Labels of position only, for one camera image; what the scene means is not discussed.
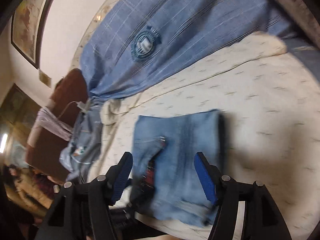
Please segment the blue denim jeans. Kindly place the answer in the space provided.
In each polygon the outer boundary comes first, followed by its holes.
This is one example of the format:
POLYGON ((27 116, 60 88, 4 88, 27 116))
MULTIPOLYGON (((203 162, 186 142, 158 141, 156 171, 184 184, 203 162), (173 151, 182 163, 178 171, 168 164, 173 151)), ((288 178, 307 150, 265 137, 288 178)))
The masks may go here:
POLYGON ((130 200, 140 193, 139 184, 148 162, 156 159, 155 193, 137 212, 198 227, 213 224, 216 210, 204 193, 194 157, 202 152, 222 171, 226 146, 225 119, 217 109, 172 118, 139 116, 133 135, 130 200))

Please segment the grey patterned blanket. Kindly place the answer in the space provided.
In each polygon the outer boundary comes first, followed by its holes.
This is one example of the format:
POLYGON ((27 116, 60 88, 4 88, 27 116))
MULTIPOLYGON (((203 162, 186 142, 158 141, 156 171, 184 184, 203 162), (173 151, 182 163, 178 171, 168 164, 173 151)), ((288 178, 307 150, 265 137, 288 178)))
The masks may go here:
POLYGON ((69 172, 67 181, 84 184, 91 166, 99 159, 103 128, 101 107, 102 104, 91 99, 80 107, 71 139, 59 157, 60 164, 69 172))

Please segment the grey lilac cloth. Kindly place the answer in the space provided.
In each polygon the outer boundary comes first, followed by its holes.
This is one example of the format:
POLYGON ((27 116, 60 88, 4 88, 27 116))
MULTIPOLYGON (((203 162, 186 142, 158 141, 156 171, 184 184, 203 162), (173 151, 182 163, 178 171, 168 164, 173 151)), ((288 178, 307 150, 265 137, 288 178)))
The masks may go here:
POLYGON ((59 120, 47 107, 40 108, 35 127, 42 127, 65 141, 70 141, 73 128, 59 120))

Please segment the white phone charger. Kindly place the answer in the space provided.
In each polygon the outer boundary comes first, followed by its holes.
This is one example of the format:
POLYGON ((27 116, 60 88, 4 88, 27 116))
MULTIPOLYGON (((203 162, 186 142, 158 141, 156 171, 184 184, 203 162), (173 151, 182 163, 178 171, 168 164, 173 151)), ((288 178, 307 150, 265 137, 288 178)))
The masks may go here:
POLYGON ((91 100, 88 99, 85 103, 82 101, 79 101, 76 103, 77 107, 84 113, 86 113, 90 109, 91 100))

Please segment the brown headboard cushion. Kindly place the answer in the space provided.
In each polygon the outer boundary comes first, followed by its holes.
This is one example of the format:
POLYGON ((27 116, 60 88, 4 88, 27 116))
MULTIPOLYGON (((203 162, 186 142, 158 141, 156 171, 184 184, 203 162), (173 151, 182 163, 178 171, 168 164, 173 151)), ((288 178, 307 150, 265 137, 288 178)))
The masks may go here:
MULTIPOLYGON (((45 107, 59 120, 73 127, 80 112, 76 103, 85 103, 87 99, 87 86, 82 72, 73 69, 58 82, 45 107)), ((27 140, 25 161, 42 173, 64 181, 69 172, 60 164, 59 157, 67 145, 67 141, 34 124, 27 140)))

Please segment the cream leaf-print bedsheet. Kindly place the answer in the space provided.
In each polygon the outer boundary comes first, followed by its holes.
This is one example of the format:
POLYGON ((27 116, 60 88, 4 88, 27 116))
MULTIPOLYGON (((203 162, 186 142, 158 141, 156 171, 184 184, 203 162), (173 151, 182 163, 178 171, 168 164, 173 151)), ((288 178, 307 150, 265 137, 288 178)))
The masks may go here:
POLYGON ((227 121, 227 173, 262 181, 293 239, 319 222, 319 50, 300 38, 253 33, 101 111, 101 155, 88 179, 116 164, 139 116, 219 109, 227 121))

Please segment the blue plaid duvet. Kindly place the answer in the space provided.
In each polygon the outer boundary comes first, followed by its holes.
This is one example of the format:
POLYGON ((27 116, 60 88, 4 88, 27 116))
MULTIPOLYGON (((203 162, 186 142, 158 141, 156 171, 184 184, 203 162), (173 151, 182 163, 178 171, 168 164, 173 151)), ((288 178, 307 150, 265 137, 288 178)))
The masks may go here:
POLYGON ((303 28, 274 0, 119 0, 80 57, 88 96, 132 96, 255 31, 303 28))

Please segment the framed wall picture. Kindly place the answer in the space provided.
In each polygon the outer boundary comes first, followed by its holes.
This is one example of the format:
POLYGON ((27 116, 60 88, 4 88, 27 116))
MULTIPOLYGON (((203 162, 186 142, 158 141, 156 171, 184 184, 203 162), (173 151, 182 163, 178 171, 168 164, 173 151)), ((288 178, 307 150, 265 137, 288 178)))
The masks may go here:
POLYGON ((11 20, 11 44, 36 69, 44 25, 53 0, 23 0, 11 20))

